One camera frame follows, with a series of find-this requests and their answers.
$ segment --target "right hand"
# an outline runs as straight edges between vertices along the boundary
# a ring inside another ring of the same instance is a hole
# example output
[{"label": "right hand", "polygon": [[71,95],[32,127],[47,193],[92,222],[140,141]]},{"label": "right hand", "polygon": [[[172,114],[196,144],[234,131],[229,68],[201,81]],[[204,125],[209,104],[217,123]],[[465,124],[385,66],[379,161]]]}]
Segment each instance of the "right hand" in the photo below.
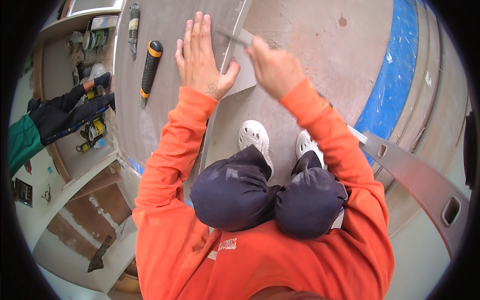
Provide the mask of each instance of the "right hand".
[{"label": "right hand", "polygon": [[175,59],[181,86],[220,100],[235,83],[240,65],[232,58],[227,74],[218,72],[212,50],[211,25],[210,16],[204,16],[202,12],[195,14],[195,22],[188,20],[185,39],[177,40]]},{"label": "right hand", "polygon": [[269,49],[261,37],[255,36],[245,52],[252,60],[258,83],[277,100],[306,77],[298,58],[283,49]]}]

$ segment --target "printed logo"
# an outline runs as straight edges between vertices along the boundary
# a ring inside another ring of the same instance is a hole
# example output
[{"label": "printed logo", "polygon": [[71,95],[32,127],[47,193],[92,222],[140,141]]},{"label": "printed logo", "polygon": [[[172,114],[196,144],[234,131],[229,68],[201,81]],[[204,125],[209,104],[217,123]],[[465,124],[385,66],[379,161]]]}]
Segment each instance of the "printed logo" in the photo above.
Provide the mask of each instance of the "printed logo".
[{"label": "printed logo", "polygon": [[218,251],[226,249],[226,250],[235,250],[237,248],[237,238],[231,238],[221,242],[218,245]]}]

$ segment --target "bottle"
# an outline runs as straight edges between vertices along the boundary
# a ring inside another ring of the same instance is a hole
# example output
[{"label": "bottle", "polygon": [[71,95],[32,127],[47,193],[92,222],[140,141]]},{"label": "bottle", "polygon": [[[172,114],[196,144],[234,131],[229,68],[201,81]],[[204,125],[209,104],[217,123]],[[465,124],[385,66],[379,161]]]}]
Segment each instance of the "bottle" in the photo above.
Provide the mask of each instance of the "bottle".
[{"label": "bottle", "polygon": [[103,145],[105,145],[105,140],[101,138],[95,143],[94,148],[101,148]]}]

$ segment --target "wrist tattoo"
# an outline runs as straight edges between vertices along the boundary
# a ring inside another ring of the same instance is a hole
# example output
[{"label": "wrist tattoo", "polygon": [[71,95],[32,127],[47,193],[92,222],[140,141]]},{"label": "wrist tattoo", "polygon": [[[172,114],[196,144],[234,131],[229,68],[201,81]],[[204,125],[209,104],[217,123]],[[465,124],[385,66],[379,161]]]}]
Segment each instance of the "wrist tattoo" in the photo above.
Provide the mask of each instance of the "wrist tattoo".
[{"label": "wrist tattoo", "polygon": [[212,95],[213,98],[220,97],[223,93],[223,90],[217,87],[218,80],[215,80],[208,85],[208,90],[204,93],[205,95]]}]

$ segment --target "dark navy pants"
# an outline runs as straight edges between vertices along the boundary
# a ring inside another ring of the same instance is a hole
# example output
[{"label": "dark navy pants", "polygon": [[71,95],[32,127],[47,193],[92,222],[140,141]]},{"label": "dark navy pants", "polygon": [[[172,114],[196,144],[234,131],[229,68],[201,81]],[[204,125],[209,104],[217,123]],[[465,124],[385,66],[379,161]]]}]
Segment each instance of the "dark navy pants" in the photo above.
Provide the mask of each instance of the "dark navy pants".
[{"label": "dark navy pants", "polygon": [[30,112],[29,116],[40,133],[42,145],[46,146],[77,131],[97,113],[105,111],[109,105],[115,109],[114,94],[100,96],[75,107],[84,94],[84,86],[80,84],[69,93],[42,101],[36,110]]},{"label": "dark navy pants", "polygon": [[287,235],[301,240],[325,234],[347,194],[335,176],[321,168],[314,151],[293,168],[286,186],[267,186],[271,169],[251,145],[207,167],[192,185],[190,199],[198,219],[225,231],[253,228],[276,220]]}]

